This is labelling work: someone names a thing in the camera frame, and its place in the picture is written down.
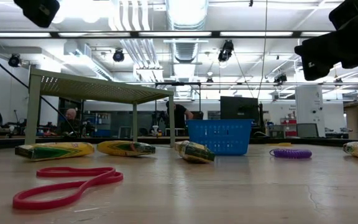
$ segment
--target rubber band loop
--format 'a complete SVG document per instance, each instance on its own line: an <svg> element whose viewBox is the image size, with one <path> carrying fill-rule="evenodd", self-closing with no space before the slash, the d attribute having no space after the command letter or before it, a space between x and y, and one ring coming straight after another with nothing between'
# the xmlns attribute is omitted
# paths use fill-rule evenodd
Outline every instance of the rubber band loop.
<svg viewBox="0 0 358 224"><path fill-rule="evenodd" d="M69 205L81 198L82 193L94 185L112 184L124 179L124 175L116 172L113 167L101 167L92 169L78 169L72 167L48 167L37 171L37 177L90 177L90 180L67 182L62 184L45 185L17 193L13 197L13 208L28 210L45 210ZM44 201L26 200L26 198L52 192L78 187L72 195Z"/></svg>

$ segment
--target workbench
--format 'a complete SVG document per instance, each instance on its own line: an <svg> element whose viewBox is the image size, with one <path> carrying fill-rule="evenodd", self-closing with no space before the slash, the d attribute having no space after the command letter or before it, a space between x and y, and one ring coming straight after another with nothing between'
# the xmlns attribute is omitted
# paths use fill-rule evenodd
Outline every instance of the workbench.
<svg viewBox="0 0 358 224"><path fill-rule="evenodd" d="M250 145L246 156L218 156L212 164L189 164L167 147L138 158L97 152L43 162L0 149L0 223L358 223L358 158L340 147L295 145L310 149L312 158L278 159L269 155L274 148ZM36 178L36 170L50 166L113 166L124 180L92 187L67 207L13 210L12 198L22 190L87 179Z"/></svg>

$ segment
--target man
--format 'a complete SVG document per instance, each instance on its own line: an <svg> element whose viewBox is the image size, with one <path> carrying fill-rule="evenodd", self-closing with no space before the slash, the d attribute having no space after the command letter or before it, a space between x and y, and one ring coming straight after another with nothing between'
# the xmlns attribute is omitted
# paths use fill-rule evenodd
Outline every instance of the man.
<svg viewBox="0 0 358 224"><path fill-rule="evenodd" d="M73 126L74 130L80 133L81 128L81 121L75 119L77 112L74 109L68 109L66 111L66 119L67 121L63 121L58 125L57 134L66 136L67 134L71 133L73 130L70 125Z"/></svg>
<svg viewBox="0 0 358 224"><path fill-rule="evenodd" d="M166 104L167 112L169 115L169 101ZM186 109L182 105L173 104L174 115L175 115L175 128L185 128L185 115L187 119L193 119L193 113Z"/></svg>

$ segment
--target blue basket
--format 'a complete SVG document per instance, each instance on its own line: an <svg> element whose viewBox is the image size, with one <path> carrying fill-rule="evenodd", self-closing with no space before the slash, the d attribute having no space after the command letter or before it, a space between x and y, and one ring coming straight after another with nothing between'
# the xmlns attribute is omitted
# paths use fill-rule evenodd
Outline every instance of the blue basket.
<svg viewBox="0 0 358 224"><path fill-rule="evenodd" d="M190 141L207 146L216 155L240 156L248 151L251 119L189 120Z"/></svg>

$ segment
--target coiled keychain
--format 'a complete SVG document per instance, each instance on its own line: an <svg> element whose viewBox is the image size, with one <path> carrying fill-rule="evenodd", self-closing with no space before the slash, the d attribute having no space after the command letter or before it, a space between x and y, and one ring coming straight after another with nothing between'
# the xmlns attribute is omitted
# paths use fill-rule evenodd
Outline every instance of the coiled keychain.
<svg viewBox="0 0 358 224"><path fill-rule="evenodd" d="M287 159L307 159L311 157L311 151L307 149L272 149L269 154Z"/></svg>

